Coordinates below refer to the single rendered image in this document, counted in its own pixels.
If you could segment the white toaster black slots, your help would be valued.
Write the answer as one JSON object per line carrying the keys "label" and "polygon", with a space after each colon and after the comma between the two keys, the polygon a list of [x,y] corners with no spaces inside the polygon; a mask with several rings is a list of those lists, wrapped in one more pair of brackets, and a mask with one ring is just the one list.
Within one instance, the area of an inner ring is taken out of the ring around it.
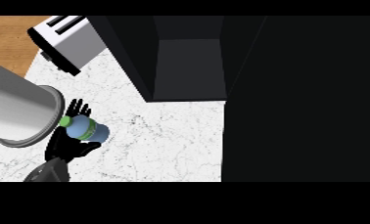
{"label": "white toaster black slots", "polygon": [[28,35],[43,58],[74,76],[105,49],[86,16],[52,16],[28,29]]}

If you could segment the blue water bottle green cap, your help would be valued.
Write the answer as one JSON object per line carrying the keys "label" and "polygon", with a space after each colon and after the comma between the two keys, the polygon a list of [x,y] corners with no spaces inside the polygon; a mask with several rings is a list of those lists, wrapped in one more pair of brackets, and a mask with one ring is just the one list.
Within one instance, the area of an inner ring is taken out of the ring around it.
{"label": "blue water bottle green cap", "polygon": [[63,116],[59,125],[66,129],[66,135],[80,141],[103,143],[108,138],[108,127],[81,114]]}

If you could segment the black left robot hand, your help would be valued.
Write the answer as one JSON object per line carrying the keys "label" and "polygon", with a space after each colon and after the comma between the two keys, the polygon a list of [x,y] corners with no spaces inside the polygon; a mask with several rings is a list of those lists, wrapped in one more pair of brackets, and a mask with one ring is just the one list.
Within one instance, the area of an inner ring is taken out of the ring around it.
{"label": "black left robot hand", "polygon": [[[90,114],[90,106],[83,103],[83,100],[74,99],[65,115],[74,117],[77,115],[89,116]],[[66,134],[66,128],[58,126],[47,142],[44,160],[50,161],[59,157],[65,162],[69,162],[75,157],[84,157],[99,147],[99,142],[83,143],[78,139],[71,138]]]}

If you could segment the dark grey open cabinet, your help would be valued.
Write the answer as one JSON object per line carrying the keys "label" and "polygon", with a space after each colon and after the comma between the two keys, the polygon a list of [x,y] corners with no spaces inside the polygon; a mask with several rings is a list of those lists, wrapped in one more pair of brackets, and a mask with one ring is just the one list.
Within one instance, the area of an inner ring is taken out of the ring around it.
{"label": "dark grey open cabinet", "polygon": [[262,16],[90,16],[89,21],[148,102],[226,99]]}

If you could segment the large grey metal pot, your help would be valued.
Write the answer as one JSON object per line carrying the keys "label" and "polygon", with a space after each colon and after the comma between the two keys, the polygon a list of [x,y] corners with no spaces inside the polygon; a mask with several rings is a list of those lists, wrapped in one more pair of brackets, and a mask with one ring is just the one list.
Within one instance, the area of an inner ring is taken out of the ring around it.
{"label": "large grey metal pot", "polygon": [[0,144],[23,148],[53,131],[65,110],[58,89],[35,85],[0,66]]}

